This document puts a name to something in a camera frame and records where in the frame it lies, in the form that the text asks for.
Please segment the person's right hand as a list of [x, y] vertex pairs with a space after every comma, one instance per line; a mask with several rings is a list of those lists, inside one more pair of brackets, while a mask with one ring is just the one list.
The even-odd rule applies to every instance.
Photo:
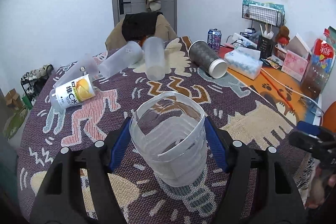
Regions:
[[305, 202], [305, 207], [316, 209], [326, 200], [326, 188], [335, 186], [335, 173], [329, 169], [321, 167], [319, 162], [315, 168], [315, 173], [310, 184], [310, 192]]

